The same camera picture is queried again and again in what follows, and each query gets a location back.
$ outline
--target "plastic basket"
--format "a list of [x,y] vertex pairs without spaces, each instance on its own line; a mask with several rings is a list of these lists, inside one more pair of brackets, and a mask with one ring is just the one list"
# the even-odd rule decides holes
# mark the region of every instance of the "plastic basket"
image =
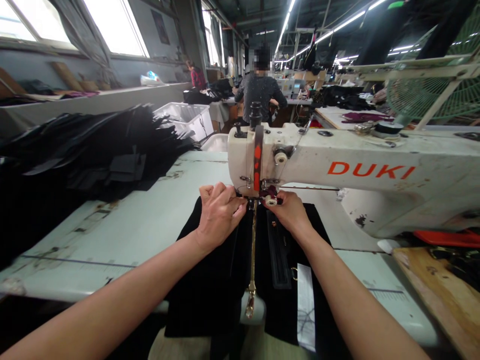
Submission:
[[192,139],[201,141],[214,132],[208,105],[188,105],[182,102],[169,102],[155,113],[167,113],[177,120],[169,119],[177,132],[193,130]]

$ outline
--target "metal zipper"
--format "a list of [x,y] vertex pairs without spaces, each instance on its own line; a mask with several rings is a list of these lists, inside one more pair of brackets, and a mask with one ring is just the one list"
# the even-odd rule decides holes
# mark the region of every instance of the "metal zipper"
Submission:
[[246,289],[248,291],[248,301],[246,303],[245,315],[247,319],[254,316],[255,292],[255,239],[257,234],[257,199],[253,199],[253,221],[251,224],[251,264],[250,264],[250,284]]

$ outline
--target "worker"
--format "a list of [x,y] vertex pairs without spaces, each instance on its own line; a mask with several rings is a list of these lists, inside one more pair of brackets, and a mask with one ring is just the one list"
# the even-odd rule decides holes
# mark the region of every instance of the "worker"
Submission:
[[[106,358],[190,269],[225,241],[247,212],[247,200],[221,182],[202,186],[200,197],[196,230],[55,316],[0,355],[0,360]],[[428,359],[314,230],[299,197],[280,191],[278,198],[282,205],[269,209],[305,252],[353,358]],[[199,352],[186,345],[176,351],[194,354],[189,359],[199,358]]]
[[194,62],[187,60],[186,67],[190,70],[191,83],[194,88],[198,90],[205,90],[207,88],[207,82],[205,81],[205,76],[202,70],[199,67],[196,67]]
[[288,106],[287,99],[282,94],[277,81],[267,74],[271,60],[269,50],[266,47],[261,47],[255,50],[255,57],[254,71],[245,76],[235,95],[236,103],[244,100],[243,120],[240,121],[243,126],[250,124],[250,108],[254,101],[260,102],[262,121],[269,124],[272,123],[270,103],[280,109]]

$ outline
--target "person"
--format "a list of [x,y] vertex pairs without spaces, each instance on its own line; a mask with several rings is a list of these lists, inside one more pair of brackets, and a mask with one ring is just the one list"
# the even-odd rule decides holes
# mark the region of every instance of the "person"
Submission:
[[[219,182],[200,188],[198,228],[74,304],[0,355],[12,359],[104,359],[200,260],[220,246],[247,200]],[[305,252],[354,359],[428,359],[390,313],[314,230],[300,198],[280,191],[269,209]]]
[[191,75],[191,84],[194,88],[198,90],[205,90],[207,88],[207,82],[205,81],[205,76],[202,70],[199,67],[196,67],[194,62],[187,60],[185,62],[186,67],[190,70]]
[[250,124],[250,109],[252,102],[260,102],[260,112],[263,122],[271,123],[272,115],[270,113],[270,102],[277,105],[280,109],[288,106],[287,99],[277,84],[277,81],[267,75],[270,64],[270,54],[266,48],[260,48],[255,51],[256,60],[254,63],[254,72],[243,78],[238,91],[235,95],[235,102],[244,101],[242,124]]

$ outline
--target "white paper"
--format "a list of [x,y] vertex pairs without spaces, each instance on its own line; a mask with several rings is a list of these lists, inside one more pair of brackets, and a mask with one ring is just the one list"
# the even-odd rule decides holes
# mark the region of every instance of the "white paper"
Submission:
[[310,267],[297,264],[297,321],[296,338],[298,344],[315,352],[315,301]]

